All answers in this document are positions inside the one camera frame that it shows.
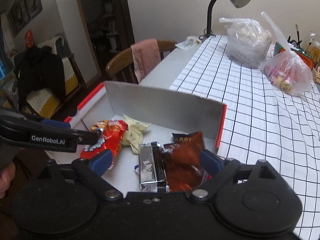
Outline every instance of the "curtain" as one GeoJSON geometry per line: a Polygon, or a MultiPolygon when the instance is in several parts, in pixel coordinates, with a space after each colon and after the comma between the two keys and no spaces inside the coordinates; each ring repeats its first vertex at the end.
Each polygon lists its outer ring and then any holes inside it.
{"type": "Polygon", "coordinates": [[[14,69],[14,66],[13,66],[12,62],[10,61],[10,59],[8,59],[8,56],[7,56],[5,49],[4,49],[4,46],[5,46],[4,45],[4,35],[2,32],[1,17],[0,17],[0,59],[2,60],[2,63],[7,70],[7,73],[9,73],[10,71],[12,71],[14,69]]]}

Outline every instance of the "pink towel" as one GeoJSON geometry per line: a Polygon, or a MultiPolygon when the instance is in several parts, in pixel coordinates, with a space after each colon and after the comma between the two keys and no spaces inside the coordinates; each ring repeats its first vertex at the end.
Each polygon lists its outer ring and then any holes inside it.
{"type": "Polygon", "coordinates": [[[155,39],[140,41],[131,46],[134,72],[138,82],[145,78],[160,62],[160,52],[155,39]]]}

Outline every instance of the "bread in plastic bag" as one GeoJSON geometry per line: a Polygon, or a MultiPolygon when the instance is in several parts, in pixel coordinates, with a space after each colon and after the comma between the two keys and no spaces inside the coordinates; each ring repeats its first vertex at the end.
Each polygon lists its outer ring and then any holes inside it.
{"type": "Polygon", "coordinates": [[[276,33],[277,41],[285,49],[273,58],[262,63],[260,70],[268,80],[287,94],[298,95],[311,89],[312,73],[302,58],[291,50],[290,44],[279,27],[265,13],[261,15],[270,23],[276,33]]]}
{"type": "Polygon", "coordinates": [[[266,59],[271,44],[271,33],[253,19],[221,18],[220,22],[232,23],[226,26],[228,57],[243,66],[258,68],[266,59]]]}

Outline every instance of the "metal screw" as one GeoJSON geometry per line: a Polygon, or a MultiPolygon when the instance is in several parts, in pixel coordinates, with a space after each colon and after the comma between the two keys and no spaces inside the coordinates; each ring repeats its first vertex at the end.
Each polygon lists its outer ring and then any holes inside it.
{"type": "Polygon", "coordinates": [[[161,201],[161,198],[154,197],[154,198],[152,199],[152,201],[153,201],[153,202],[160,202],[160,201],[161,201]]]}
{"type": "Polygon", "coordinates": [[[196,189],[192,192],[193,196],[196,198],[205,198],[209,193],[205,189],[196,189]]]}
{"type": "Polygon", "coordinates": [[[121,196],[121,192],[115,189],[108,190],[104,193],[107,198],[117,198],[121,196]]]}
{"type": "Polygon", "coordinates": [[[143,203],[145,203],[145,204],[151,204],[152,201],[151,201],[150,199],[145,199],[145,200],[143,201],[143,203]]]}

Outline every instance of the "checkered tablecloth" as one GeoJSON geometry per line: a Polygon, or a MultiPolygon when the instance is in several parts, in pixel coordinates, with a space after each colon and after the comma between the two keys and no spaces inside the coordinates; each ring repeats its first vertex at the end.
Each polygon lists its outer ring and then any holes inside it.
{"type": "Polygon", "coordinates": [[[312,82],[312,90],[300,97],[284,94],[260,70],[228,59],[226,46],[226,36],[207,39],[170,89],[227,104],[218,155],[246,164],[268,160],[302,201],[295,233],[319,239],[319,91],[312,82]]]}

